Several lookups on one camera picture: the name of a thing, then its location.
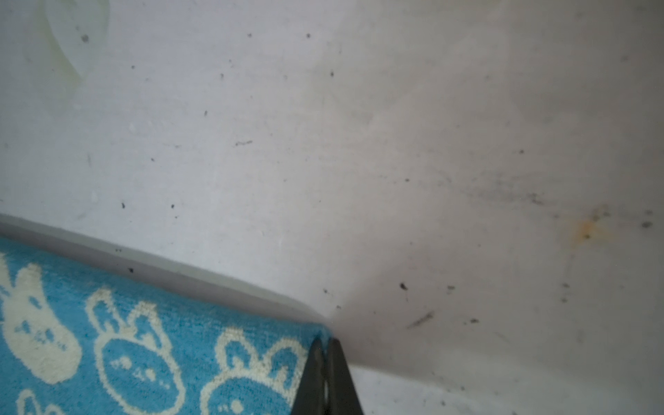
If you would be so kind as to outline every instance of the orange stain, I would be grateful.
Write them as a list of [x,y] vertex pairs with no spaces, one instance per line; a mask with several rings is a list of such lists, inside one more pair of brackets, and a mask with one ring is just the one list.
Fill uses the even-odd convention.
[[573,245],[576,248],[586,241],[591,240],[605,240],[608,237],[608,232],[597,225],[597,222],[592,219],[585,219],[576,225],[574,232]]

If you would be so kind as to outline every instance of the white rabbit print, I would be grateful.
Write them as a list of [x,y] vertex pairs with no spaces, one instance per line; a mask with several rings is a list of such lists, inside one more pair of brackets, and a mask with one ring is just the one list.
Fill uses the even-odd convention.
[[16,399],[16,413],[18,415],[64,415],[62,409],[55,404],[48,404],[42,412],[35,393],[30,389],[23,389],[19,398]]
[[201,414],[289,414],[307,351],[295,339],[277,341],[259,357],[242,329],[229,327],[217,339],[220,372],[201,390]]
[[21,268],[12,284],[5,256],[0,253],[0,300],[2,333],[12,354],[48,384],[74,376],[81,346],[48,306],[41,268],[36,264]]
[[156,308],[141,301],[125,321],[108,288],[87,300],[88,319],[99,333],[94,341],[99,379],[129,415],[174,415],[185,403],[180,366]]

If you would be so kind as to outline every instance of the blue towel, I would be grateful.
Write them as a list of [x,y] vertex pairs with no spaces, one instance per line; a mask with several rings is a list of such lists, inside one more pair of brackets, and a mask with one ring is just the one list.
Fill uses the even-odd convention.
[[0,301],[0,414],[288,415],[330,336],[2,238]]

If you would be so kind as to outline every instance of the black speck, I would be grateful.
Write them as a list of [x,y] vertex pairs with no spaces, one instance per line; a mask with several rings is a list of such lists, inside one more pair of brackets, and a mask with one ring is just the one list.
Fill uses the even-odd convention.
[[414,329],[415,327],[419,327],[423,324],[425,324],[427,321],[431,320],[434,318],[434,312],[429,311],[427,314],[423,315],[419,319],[413,321],[411,324],[409,324],[406,329]]

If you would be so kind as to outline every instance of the white wall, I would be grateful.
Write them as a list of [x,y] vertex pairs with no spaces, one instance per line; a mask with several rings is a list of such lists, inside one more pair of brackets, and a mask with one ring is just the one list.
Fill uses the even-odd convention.
[[36,4],[0,5],[0,213],[519,414],[664,411],[661,2],[112,1],[71,97]]

